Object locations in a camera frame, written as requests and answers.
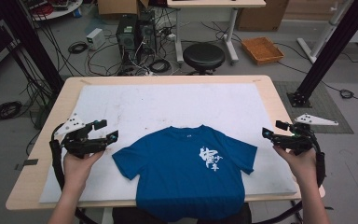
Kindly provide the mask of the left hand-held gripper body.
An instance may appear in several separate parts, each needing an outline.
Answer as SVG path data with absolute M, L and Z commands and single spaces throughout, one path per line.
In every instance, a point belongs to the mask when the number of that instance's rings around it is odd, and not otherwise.
M 93 122 L 86 123 L 74 113 L 65 123 L 61 124 L 54 132 L 54 136 L 63 136 L 61 145 L 72 155 L 83 159 L 86 154 L 105 151 L 106 138 L 89 139 L 93 128 Z

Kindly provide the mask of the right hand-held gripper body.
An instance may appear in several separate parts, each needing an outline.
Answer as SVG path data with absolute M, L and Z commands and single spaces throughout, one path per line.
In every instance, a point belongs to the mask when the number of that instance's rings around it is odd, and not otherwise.
M 296 155 L 312 148 L 320 153 L 321 150 L 314 131 L 310 128 L 311 125 L 338 126 L 338 122 L 303 114 L 295 118 L 295 123 L 290 124 L 287 131 L 292 134 L 291 136 L 275 133 L 272 137 L 272 143 L 274 146 L 292 149 Z

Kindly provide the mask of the blue t-shirt with white print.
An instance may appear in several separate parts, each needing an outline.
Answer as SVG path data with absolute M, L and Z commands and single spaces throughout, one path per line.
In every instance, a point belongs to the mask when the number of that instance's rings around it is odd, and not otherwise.
M 165 221 L 217 220 L 240 212 L 241 175 L 254 170 L 257 147 L 211 127 L 168 127 L 112 155 L 118 170 L 139 178 L 137 207 Z

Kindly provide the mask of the person's right hand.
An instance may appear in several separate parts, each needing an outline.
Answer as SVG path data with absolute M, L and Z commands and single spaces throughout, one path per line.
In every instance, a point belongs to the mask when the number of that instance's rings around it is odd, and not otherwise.
M 292 150 L 274 146 L 275 151 L 288 163 L 296 181 L 301 188 L 316 186 L 316 152 L 311 149 L 296 155 Z

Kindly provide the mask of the person's left hand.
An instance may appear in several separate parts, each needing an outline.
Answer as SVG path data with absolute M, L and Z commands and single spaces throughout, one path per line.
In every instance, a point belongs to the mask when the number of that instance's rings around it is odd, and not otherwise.
M 101 158 L 102 152 L 87 154 L 85 158 L 80 159 L 67 153 L 64 156 L 64 188 L 71 190 L 83 190 L 86 181 L 89 178 L 93 164 Z

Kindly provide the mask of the grey floor mat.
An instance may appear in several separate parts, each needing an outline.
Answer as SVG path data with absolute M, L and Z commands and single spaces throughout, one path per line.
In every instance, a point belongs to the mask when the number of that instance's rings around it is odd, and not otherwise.
M 337 122 L 337 125 L 333 126 L 312 125 L 311 129 L 315 133 L 353 134 L 351 126 L 345 120 L 324 85 L 320 84 L 315 89 L 312 96 L 309 98 L 309 103 L 306 107 L 294 107 L 289 101 L 288 94 L 296 91 L 299 82 L 274 81 L 273 84 L 291 120 L 294 120 L 303 114 L 309 114 Z

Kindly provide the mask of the grey tape strip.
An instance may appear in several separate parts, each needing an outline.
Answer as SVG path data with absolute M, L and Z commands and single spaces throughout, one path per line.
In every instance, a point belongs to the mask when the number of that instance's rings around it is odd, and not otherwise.
M 24 166 L 37 165 L 38 159 L 25 160 L 23 163 L 18 163 L 15 166 L 15 170 L 21 171 Z

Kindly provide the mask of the orange woven basket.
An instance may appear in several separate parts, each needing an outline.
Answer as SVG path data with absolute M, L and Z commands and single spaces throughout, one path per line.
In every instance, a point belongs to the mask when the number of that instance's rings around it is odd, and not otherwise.
M 276 63 L 284 57 L 273 42 L 264 36 L 243 39 L 241 45 L 257 65 Z

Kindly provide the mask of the person's dark trousers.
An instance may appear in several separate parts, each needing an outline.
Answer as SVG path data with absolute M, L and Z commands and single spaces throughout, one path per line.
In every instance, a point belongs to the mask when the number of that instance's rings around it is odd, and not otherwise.
M 168 224 L 136 207 L 118 207 L 112 210 L 114 224 Z M 252 214 L 245 203 L 237 214 L 217 220 L 198 219 L 196 224 L 252 224 Z

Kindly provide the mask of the black computer tower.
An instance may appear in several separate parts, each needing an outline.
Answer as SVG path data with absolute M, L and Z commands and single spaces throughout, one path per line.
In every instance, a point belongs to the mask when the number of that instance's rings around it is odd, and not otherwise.
M 138 23 L 143 53 L 154 54 L 157 50 L 155 12 L 152 10 L 142 11 Z
M 137 63 L 136 50 L 139 47 L 137 15 L 123 14 L 116 31 L 118 47 L 124 64 Z

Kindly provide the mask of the white metal stand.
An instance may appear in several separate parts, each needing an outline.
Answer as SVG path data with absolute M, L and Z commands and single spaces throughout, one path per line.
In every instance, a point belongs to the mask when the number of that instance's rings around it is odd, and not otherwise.
M 313 47 L 310 48 L 309 45 L 303 38 L 298 38 L 296 42 L 302 48 L 307 58 L 311 63 L 315 63 L 317 56 L 320 54 L 321 50 L 325 43 L 329 40 L 332 33 L 335 32 L 340 18 L 344 15 L 345 11 L 351 5 L 352 0 L 342 0 L 341 3 L 337 3 L 335 6 L 335 12 L 330 20 L 325 25 L 322 33 L 319 35 L 317 41 L 314 43 Z

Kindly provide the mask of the black round stool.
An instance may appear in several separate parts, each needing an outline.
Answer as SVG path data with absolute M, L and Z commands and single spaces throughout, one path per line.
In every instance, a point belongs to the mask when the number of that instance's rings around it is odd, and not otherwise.
M 209 43 L 197 43 L 183 51 L 184 62 L 194 69 L 188 75 L 211 75 L 226 60 L 225 52 Z

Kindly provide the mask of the round white table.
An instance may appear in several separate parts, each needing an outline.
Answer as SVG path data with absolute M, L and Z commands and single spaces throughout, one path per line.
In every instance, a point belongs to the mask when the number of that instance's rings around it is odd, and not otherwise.
M 66 0 L 66 4 L 62 6 L 43 5 L 38 8 L 40 13 L 32 13 L 32 17 L 35 21 L 45 21 L 56 19 L 70 13 L 73 13 L 75 16 L 79 16 L 79 8 L 82 3 L 83 0 Z

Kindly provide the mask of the small cardboard box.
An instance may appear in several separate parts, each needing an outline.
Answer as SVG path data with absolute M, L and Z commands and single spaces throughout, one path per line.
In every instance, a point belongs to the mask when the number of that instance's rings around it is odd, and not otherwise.
M 101 15 L 137 14 L 148 5 L 149 0 L 98 0 L 98 10 Z

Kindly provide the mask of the black metal frame post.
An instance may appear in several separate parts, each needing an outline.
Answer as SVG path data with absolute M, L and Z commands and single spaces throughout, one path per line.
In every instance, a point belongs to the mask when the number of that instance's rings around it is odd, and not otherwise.
M 351 5 L 340 18 L 335 32 L 323 46 L 304 80 L 295 92 L 288 94 L 292 106 L 306 107 L 308 105 L 313 91 L 350 42 L 358 44 L 358 0 L 352 0 Z
M 0 0 L 0 10 L 11 31 L 31 56 L 54 94 L 59 94 L 64 81 L 37 36 L 18 0 Z

